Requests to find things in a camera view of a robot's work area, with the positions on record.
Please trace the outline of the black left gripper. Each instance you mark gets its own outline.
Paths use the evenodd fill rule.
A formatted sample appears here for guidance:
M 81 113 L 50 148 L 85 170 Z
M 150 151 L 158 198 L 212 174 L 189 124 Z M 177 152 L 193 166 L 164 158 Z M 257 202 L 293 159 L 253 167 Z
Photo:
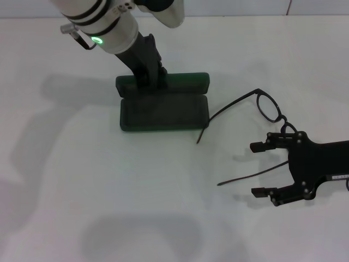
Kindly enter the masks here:
M 133 73 L 138 88 L 158 89 L 167 77 L 152 34 L 137 35 L 126 51 L 116 55 Z

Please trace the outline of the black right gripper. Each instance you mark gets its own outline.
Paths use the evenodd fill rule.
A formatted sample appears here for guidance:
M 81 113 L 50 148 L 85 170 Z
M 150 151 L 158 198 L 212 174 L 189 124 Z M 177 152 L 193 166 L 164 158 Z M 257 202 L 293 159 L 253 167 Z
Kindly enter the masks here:
M 330 181 L 345 181 L 349 191 L 349 140 L 319 144 L 305 132 L 268 133 L 265 142 L 253 142 L 253 153 L 277 148 L 288 150 L 288 165 L 294 184 L 282 188 L 252 188 L 256 198 L 270 197 L 274 206 L 312 200 L 318 187 Z

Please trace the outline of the green glasses case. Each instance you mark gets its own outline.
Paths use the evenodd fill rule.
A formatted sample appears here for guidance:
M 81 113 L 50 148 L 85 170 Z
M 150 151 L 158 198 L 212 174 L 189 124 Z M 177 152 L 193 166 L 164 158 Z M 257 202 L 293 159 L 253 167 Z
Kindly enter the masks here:
M 197 130 L 209 120 L 208 73 L 167 74 L 156 89 L 139 88 L 133 76 L 116 78 L 124 132 Z

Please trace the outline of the black glasses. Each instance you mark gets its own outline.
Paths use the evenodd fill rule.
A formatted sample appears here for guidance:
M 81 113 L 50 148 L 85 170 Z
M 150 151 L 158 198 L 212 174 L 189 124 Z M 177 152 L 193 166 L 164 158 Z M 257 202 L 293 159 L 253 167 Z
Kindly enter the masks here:
M 207 123 L 203 126 L 196 143 L 198 144 L 200 142 L 205 129 L 208 128 L 210 122 L 214 118 L 216 118 L 219 114 L 223 113 L 224 111 L 226 111 L 230 107 L 234 106 L 235 104 L 237 104 L 237 103 L 241 102 L 242 100 L 245 100 L 253 95 L 257 95 L 257 98 L 256 98 L 257 108 L 258 108 L 259 112 L 261 113 L 261 115 L 267 121 L 269 121 L 270 123 L 278 123 L 281 120 L 284 121 L 284 124 L 281 127 L 280 133 L 285 134 L 288 128 L 290 128 L 291 131 L 293 131 L 294 133 L 297 132 L 294 125 L 289 123 L 287 117 L 284 114 L 282 114 L 278 103 L 267 92 L 257 88 L 255 90 L 241 96 L 240 98 L 234 100 L 233 102 L 230 102 L 225 107 L 223 107 L 218 112 L 216 112 L 212 117 L 210 117 L 209 120 L 207 121 Z

